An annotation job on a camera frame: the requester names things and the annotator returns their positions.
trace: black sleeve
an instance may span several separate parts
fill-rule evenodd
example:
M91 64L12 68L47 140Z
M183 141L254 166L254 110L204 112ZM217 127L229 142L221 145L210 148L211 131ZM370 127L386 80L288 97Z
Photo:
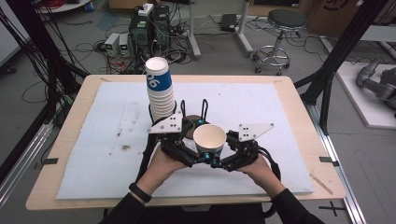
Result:
M128 193L99 224L134 224L144 210L145 205Z
M284 224L324 223L310 214L288 189L276 195L272 203Z

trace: person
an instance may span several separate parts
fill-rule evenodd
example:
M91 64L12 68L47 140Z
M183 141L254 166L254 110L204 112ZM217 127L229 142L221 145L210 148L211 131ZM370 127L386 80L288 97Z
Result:
M186 166L168 157L157 147L147 171L135 185L151 195L172 173ZM324 223L310 214L305 207L283 186L268 166L263 156L237 171L251 177L263 188L283 223ZM181 207L146 208L145 201L133 192L127 195L104 217L99 224L133 223L264 223L262 205L228 204L213 205L208 212L184 212Z

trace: chair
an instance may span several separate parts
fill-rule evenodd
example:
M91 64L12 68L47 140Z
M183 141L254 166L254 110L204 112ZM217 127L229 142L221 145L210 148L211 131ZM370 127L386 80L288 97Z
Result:
M280 30L279 36L273 46L264 46L253 54L253 61L257 61L256 73L262 71L261 64L266 63L278 66L277 76L282 75L282 68L290 67L289 54L280 47L283 34L286 32L298 32L305 26L305 17L300 13L288 9L274 9L268 13L268 23Z

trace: hand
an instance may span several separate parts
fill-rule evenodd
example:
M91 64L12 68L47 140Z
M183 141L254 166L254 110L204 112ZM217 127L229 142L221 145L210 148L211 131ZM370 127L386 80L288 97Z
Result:
M180 161L175 161L166 155L159 146L155 150L147 171L136 185L151 195L174 171L185 167Z
M277 179L262 155L250 165L237 169L253 179L254 183L262 187L270 198L274 198L285 189L285 186Z

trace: stack of paper cups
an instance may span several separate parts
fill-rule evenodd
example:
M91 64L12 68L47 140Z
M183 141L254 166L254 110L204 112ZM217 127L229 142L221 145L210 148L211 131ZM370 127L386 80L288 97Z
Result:
M153 121L169 117L175 108L175 97L168 61L161 57L146 61L148 98Z

